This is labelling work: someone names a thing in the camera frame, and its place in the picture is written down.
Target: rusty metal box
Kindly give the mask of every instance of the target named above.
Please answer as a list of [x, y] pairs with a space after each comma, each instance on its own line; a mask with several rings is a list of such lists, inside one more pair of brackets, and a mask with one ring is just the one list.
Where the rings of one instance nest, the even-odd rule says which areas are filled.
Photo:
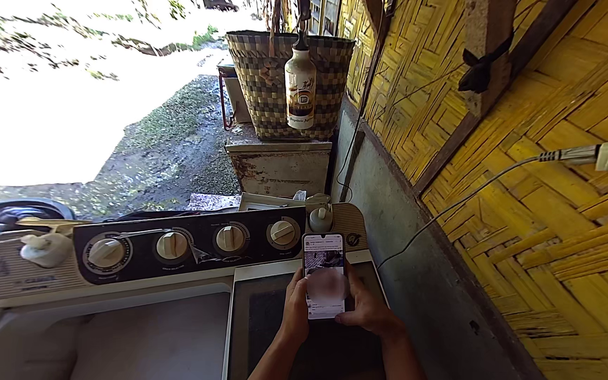
[[252, 128], [224, 146], [243, 191], [287, 198], [297, 190], [325, 192], [332, 147], [328, 141], [259, 141]]

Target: yellow bamboo wall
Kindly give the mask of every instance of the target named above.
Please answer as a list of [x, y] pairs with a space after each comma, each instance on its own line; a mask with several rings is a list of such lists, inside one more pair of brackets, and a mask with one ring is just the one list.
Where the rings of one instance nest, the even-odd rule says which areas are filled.
[[362, 0], [342, 0], [337, 34], [345, 39], [356, 40], [349, 65], [347, 93], [351, 103], [359, 107], [365, 86], [364, 78], [367, 77], [367, 68], [372, 59], [376, 40]]
[[[518, 4], [516, 42], [533, 3]], [[401, 98], [461, 63], [462, 13], [399, 1], [372, 82], [366, 118], [412, 183], [466, 112], [465, 68]], [[422, 199], [435, 214], [514, 162], [604, 141], [608, 0], [579, 0]], [[608, 380], [608, 172], [528, 164], [439, 222], [549, 380]]]

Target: washing machine lid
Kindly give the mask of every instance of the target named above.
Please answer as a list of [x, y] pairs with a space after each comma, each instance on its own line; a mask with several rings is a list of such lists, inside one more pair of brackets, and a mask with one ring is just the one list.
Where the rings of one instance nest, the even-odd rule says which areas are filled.
[[[384, 291], [368, 250], [348, 252], [347, 259], [377, 298]], [[285, 289], [300, 260], [237, 268], [224, 350], [223, 379], [246, 379], [271, 344], [283, 319]], [[333, 319], [311, 323], [309, 337], [292, 366], [292, 379], [384, 375], [379, 339], [360, 327]]]

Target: checkered woven bag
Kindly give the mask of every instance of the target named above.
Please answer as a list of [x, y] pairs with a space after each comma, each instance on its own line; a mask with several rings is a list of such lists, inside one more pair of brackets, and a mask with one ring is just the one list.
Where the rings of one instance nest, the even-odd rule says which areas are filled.
[[328, 140], [334, 132], [346, 91], [354, 40], [309, 36], [311, 61], [316, 65], [316, 111], [309, 129], [288, 126], [285, 63], [292, 57], [295, 34], [276, 34], [269, 52], [269, 33], [243, 30], [227, 33], [241, 90], [260, 140]]

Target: brand label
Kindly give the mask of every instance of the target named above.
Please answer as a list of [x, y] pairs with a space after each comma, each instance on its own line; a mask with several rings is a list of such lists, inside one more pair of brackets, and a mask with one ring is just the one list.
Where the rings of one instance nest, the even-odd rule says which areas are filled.
[[285, 81], [288, 84], [288, 125], [297, 129], [311, 128], [316, 105], [316, 77], [286, 71]]

